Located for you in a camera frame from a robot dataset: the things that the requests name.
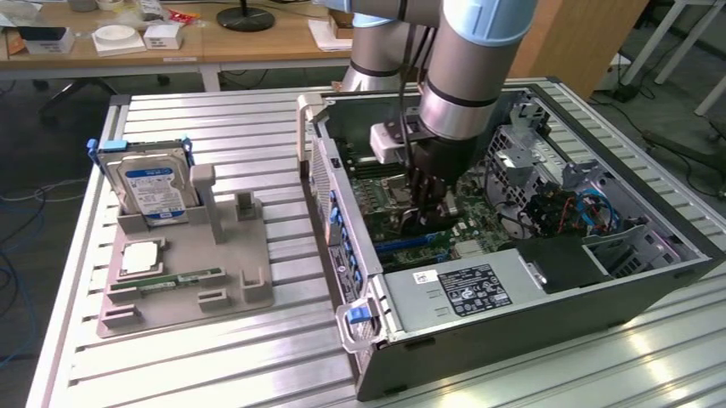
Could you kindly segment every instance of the table leg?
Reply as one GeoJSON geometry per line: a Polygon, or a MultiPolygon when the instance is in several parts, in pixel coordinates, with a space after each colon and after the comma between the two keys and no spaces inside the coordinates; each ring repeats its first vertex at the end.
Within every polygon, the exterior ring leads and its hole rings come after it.
{"type": "Polygon", "coordinates": [[[640,69],[644,67],[644,64],[647,63],[648,58],[651,57],[651,54],[655,53],[656,47],[659,46],[659,43],[665,37],[667,31],[669,30],[671,26],[673,26],[673,22],[677,20],[679,16],[681,15],[684,8],[685,8],[685,2],[677,0],[677,3],[671,8],[671,11],[667,14],[667,17],[663,19],[663,22],[659,25],[659,28],[656,29],[655,35],[648,40],[647,46],[640,52],[639,58],[636,59],[636,61],[633,61],[633,65],[628,69],[628,72],[625,73],[625,77],[624,77],[625,85],[632,83],[633,79],[636,79],[640,69]]]}
{"type": "Polygon", "coordinates": [[[724,92],[726,92],[726,76],[724,76],[723,81],[719,82],[719,85],[716,85],[715,90],[704,99],[704,102],[701,102],[700,107],[696,108],[696,111],[693,113],[696,113],[699,116],[707,115],[708,110],[712,109],[712,106],[715,106],[716,100],[724,95],[724,92]]]}
{"type": "Polygon", "coordinates": [[[687,53],[689,52],[689,49],[692,49],[693,44],[696,43],[696,40],[700,39],[701,34],[704,34],[704,31],[708,29],[709,25],[712,24],[712,21],[715,21],[716,16],[721,12],[724,8],[724,3],[726,2],[721,1],[715,4],[712,11],[707,13],[700,23],[693,27],[689,37],[685,39],[684,43],[681,44],[681,47],[679,47],[677,53],[673,54],[673,57],[671,57],[669,63],[661,70],[661,74],[659,74],[659,77],[656,78],[656,83],[664,83],[667,82],[667,79],[669,79],[671,73],[677,68],[679,63],[684,59],[687,53]]]}
{"type": "Polygon", "coordinates": [[[201,65],[202,81],[205,82],[205,92],[219,92],[219,65],[201,65]]]}

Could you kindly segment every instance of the gray floor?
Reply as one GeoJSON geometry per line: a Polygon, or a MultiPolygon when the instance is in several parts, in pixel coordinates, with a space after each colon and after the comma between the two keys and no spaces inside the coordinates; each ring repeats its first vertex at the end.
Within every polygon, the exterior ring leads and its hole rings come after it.
{"type": "MultiPolygon", "coordinates": [[[[643,48],[653,29],[636,31],[624,51],[636,55],[643,48]]],[[[653,64],[665,49],[676,43],[675,37],[668,37],[649,61],[653,64]]],[[[329,84],[344,76],[344,68],[281,70],[272,71],[258,88],[284,88],[316,86],[329,84]]],[[[695,49],[677,68],[671,81],[657,86],[652,81],[647,85],[655,90],[655,101],[637,98],[629,104],[620,105],[639,126],[663,133],[683,143],[692,144],[704,151],[712,151],[716,144],[708,141],[715,133],[708,121],[693,114],[693,109],[707,97],[712,87],[726,73],[726,62],[695,49]]],[[[154,76],[135,76],[111,78],[110,83],[123,94],[162,94],[202,91],[202,82],[194,74],[178,74],[171,77],[171,85],[159,87],[154,76]]],[[[243,76],[230,76],[231,80],[253,85],[262,77],[261,71],[250,71],[243,76]]],[[[85,145],[89,139],[98,137],[109,104],[109,97],[94,88],[85,89],[73,100],[63,105],[57,114],[59,126],[47,128],[41,126],[35,111],[45,100],[69,82],[51,81],[51,90],[35,91],[31,82],[18,82],[15,89],[0,97],[0,191],[22,186],[45,185],[62,179],[83,178],[91,168],[86,156],[85,145]]],[[[9,82],[0,83],[7,88],[9,82]]],[[[231,82],[225,90],[241,89],[231,82]]],[[[609,101],[605,95],[594,96],[601,101],[609,101]]],[[[609,107],[598,107],[598,111],[613,121],[625,134],[643,143],[639,132],[631,127],[623,115],[609,107]]],[[[712,116],[726,116],[726,98],[723,98],[712,116]]],[[[656,151],[655,157],[667,168],[684,177],[685,165],[669,152],[656,151]]],[[[720,178],[704,167],[695,165],[693,182],[704,189],[715,190],[720,185],[720,178]]],[[[59,190],[54,197],[77,194],[83,185],[74,185],[59,190]]],[[[726,213],[726,205],[705,197],[709,203],[726,213]]],[[[47,205],[46,227],[38,240],[27,249],[11,254],[13,262],[23,274],[30,289],[38,314],[39,338],[34,346],[25,351],[31,354],[27,360],[13,362],[0,369],[0,406],[23,406],[27,391],[35,372],[33,354],[41,352],[45,327],[49,324],[53,303],[55,301],[58,282],[65,267],[65,258],[71,245],[73,231],[81,209],[81,201],[53,203],[47,205]]],[[[19,216],[0,208],[0,236],[9,234],[23,221],[26,214],[19,216]]],[[[0,308],[7,304],[9,290],[0,292],[0,308]]],[[[13,350],[27,338],[29,334],[27,311],[22,299],[15,303],[10,313],[0,319],[0,355],[13,353],[13,350]]]]}

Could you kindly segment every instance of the aluminum table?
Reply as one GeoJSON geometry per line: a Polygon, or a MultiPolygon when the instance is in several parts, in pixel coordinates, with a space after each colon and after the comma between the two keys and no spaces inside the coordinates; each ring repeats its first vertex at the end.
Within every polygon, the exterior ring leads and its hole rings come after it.
{"type": "MultiPolygon", "coordinates": [[[[726,221],[560,83],[537,82],[721,249],[726,221]]],[[[93,171],[29,406],[712,406],[726,401],[726,269],[627,325],[368,403],[356,400],[297,173],[297,98],[329,88],[133,97],[102,139],[189,136],[217,199],[265,204],[277,303],[205,324],[95,334],[118,200],[93,171]]],[[[570,131],[552,139],[590,157],[570,131]]]]}

